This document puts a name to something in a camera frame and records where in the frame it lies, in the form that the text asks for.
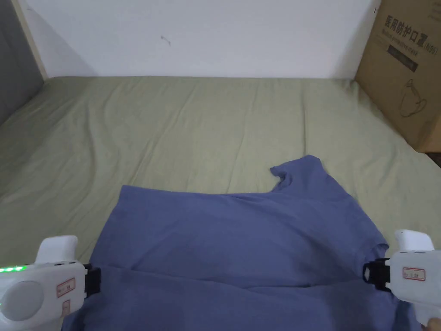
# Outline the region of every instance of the human hand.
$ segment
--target human hand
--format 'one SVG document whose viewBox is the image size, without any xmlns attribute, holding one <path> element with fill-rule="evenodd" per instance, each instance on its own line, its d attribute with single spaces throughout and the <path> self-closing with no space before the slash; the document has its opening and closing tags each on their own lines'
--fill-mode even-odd
<svg viewBox="0 0 441 331">
<path fill-rule="evenodd" d="M 441 331 L 441 320 L 432 318 L 427 324 L 427 327 L 422 327 L 423 331 Z"/>
</svg>

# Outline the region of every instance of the green bedsheet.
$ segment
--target green bedsheet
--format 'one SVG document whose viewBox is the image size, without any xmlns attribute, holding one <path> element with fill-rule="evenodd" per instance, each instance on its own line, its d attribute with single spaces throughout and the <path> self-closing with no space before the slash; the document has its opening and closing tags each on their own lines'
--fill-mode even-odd
<svg viewBox="0 0 441 331">
<path fill-rule="evenodd" d="M 357 83 L 320 79 L 54 78 L 0 127 L 0 265 L 45 237 L 86 262 L 121 185 L 266 192 L 269 168 L 312 154 L 396 248 L 441 248 L 441 169 L 385 122 Z"/>
</svg>

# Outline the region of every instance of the cardboard box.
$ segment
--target cardboard box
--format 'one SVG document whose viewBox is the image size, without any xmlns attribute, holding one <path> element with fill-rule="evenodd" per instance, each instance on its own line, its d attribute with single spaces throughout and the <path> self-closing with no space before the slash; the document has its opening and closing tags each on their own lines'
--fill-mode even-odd
<svg viewBox="0 0 441 331">
<path fill-rule="evenodd" d="M 355 80 L 419 152 L 441 152 L 441 0 L 383 0 Z"/>
</svg>

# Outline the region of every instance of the chinese characters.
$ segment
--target chinese characters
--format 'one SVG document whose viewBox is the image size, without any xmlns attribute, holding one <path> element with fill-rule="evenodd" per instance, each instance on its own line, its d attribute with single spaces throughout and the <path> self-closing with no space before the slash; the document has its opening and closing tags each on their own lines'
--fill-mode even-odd
<svg viewBox="0 0 441 331">
<path fill-rule="evenodd" d="M 417 30 L 412 29 L 412 26 L 402 22 L 391 15 L 388 15 L 385 22 L 385 27 L 388 27 L 396 34 L 409 38 L 413 43 L 416 43 L 419 47 L 424 48 L 429 53 L 435 55 L 438 53 L 438 47 L 427 42 L 427 34 L 420 33 Z"/>
</svg>

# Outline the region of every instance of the label sticker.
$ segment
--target label sticker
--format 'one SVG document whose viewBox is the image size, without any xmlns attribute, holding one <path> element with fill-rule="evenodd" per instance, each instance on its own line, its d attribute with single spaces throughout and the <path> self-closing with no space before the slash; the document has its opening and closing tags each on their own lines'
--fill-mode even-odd
<svg viewBox="0 0 441 331">
<path fill-rule="evenodd" d="M 403 268 L 403 278 L 423 282 L 426 280 L 426 271 L 424 269 L 417 268 Z"/>
<path fill-rule="evenodd" d="M 75 278 L 71 278 L 56 287 L 56 297 L 62 297 L 75 289 Z"/>
<path fill-rule="evenodd" d="M 71 313 L 71 301 L 66 300 L 63 302 L 63 312 L 61 313 L 61 317 L 65 317 Z"/>
</svg>

